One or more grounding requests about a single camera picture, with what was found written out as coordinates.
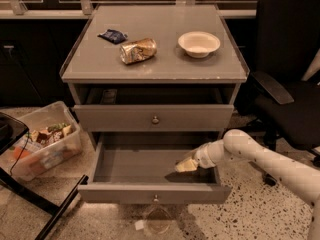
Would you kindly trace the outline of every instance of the white robotic arm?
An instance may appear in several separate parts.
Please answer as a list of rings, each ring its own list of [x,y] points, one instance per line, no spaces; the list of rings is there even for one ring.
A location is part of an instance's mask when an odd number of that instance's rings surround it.
[[[215,167],[221,161],[246,158],[313,208],[308,239],[320,239],[320,171],[269,150],[240,130],[228,131],[222,140],[206,143],[176,165],[176,171]]]

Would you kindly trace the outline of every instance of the grey dresser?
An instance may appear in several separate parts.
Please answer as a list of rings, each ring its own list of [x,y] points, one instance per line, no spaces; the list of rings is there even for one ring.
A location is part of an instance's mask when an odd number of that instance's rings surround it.
[[[116,29],[128,41],[153,38],[155,57],[125,65],[119,45],[97,35]],[[221,41],[203,59],[189,57],[180,35],[204,31]],[[96,148],[87,202],[222,203],[230,188],[217,169],[174,171],[184,155],[221,138],[248,70],[214,6],[105,5],[95,10],[62,70],[75,112]]]

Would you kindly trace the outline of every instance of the chair caster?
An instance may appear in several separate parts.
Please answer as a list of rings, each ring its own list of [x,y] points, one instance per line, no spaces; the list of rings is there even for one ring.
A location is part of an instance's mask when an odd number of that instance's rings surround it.
[[[273,178],[270,174],[266,174],[263,179],[264,183],[273,187],[277,184],[277,180]]]
[[[312,161],[313,166],[320,167],[320,156],[316,156]]]

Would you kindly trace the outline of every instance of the white bowl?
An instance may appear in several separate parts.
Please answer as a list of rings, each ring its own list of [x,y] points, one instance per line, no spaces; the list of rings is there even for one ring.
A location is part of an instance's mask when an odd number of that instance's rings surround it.
[[[188,32],[178,39],[179,45],[193,58],[204,58],[220,47],[220,40],[206,32]]]

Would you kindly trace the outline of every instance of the speckled floor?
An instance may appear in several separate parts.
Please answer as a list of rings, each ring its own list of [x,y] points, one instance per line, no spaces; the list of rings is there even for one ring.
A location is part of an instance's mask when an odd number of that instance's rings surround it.
[[[0,109],[14,117],[33,108]],[[246,118],[234,115],[231,124]],[[88,174],[94,150],[81,132],[83,152],[23,184],[60,204],[83,174]],[[278,151],[311,165],[312,156],[280,141]],[[8,170],[13,160],[0,157]],[[153,205],[89,204],[78,195],[47,239],[307,239],[311,209],[284,186],[264,185],[262,171],[242,160],[219,166],[223,185],[232,192],[222,205],[166,205],[169,219],[147,220]],[[0,187],[0,240],[35,239],[50,215]]]

